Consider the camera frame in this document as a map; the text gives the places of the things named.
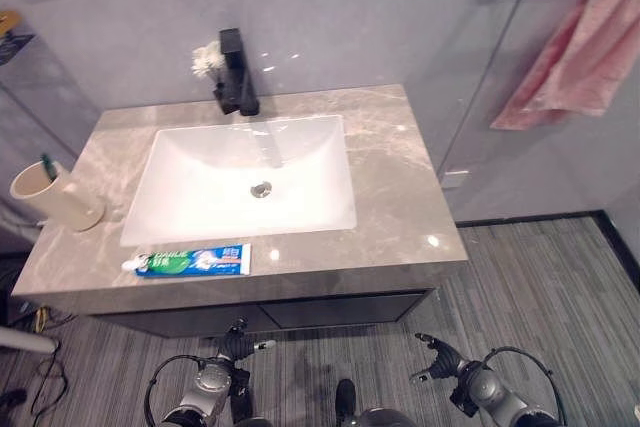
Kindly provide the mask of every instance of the sink drain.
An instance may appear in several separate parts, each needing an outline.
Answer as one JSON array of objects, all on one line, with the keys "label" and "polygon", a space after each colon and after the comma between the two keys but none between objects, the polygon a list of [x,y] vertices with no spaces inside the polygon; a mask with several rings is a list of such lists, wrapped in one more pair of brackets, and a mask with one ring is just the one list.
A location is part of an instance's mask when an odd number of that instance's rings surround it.
[{"label": "sink drain", "polygon": [[256,197],[257,199],[262,199],[271,193],[271,183],[266,180],[261,184],[254,185],[251,187],[251,195]]}]

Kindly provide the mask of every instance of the marble countertop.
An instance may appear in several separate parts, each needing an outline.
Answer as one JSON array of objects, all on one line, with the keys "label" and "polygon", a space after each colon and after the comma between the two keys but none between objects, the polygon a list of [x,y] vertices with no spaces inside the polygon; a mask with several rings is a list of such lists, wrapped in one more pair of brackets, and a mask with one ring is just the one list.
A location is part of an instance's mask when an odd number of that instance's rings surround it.
[{"label": "marble countertop", "polygon": [[[158,130],[327,114],[343,117],[355,229],[120,246],[124,219]],[[98,121],[73,176],[105,200],[103,220],[79,233],[48,222],[13,291],[68,312],[429,288],[467,260],[400,85],[265,97],[254,118],[224,116],[215,102],[110,110]],[[251,275],[246,277],[143,279],[120,268],[138,253],[244,242],[252,244]]]}]

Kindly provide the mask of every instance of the rectangular sink basin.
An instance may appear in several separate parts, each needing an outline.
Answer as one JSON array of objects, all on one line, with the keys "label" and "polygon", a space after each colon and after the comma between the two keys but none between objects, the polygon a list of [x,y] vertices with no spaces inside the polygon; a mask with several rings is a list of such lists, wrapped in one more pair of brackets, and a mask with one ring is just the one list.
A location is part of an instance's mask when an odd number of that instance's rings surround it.
[{"label": "rectangular sink basin", "polygon": [[342,117],[161,130],[120,244],[352,229]]}]

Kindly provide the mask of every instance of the beige cup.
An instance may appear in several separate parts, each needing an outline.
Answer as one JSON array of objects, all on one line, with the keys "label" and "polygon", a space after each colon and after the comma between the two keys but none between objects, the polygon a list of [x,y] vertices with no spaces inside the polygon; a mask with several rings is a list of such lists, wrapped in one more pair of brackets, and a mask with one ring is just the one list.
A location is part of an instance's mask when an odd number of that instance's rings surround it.
[{"label": "beige cup", "polygon": [[42,162],[20,172],[9,192],[48,217],[73,230],[87,230],[104,214],[104,203],[75,181],[59,163],[54,162],[58,176],[51,182]]}]

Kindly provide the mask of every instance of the striped carpet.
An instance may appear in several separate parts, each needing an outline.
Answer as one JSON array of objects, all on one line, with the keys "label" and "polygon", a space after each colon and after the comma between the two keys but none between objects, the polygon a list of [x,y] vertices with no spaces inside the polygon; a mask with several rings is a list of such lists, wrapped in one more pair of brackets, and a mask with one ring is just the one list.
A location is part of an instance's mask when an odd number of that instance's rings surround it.
[{"label": "striped carpet", "polygon": [[[429,332],[473,357],[504,344],[522,347],[555,372],[569,425],[638,427],[640,296],[588,218],[461,230],[471,265],[399,324],[280,333],[278,345],[243,363],[252,372],[257,413],[276,427],[333,425],[337,381],[352,378],[361,409],[403,411],[419,426],[491,426],[448,401],[451,380],[408,383],[433,355],[413,338]],[[63,342],[71,390],[41,427],[143,426],[142,399],[155,366],[177,353],[211,355],[209,340],[163,340],[91,318],[49,332]],[[0,354],[0,387],[37,388],[35,354]],[[527,398],[554,412],[546,380],[515,354],[493,366]],[[160,377],[154,412],[179,400],[193,366]],[[12,417],[31,425],[28,406]],[[221,427],[231,425],[225,411]]]}]

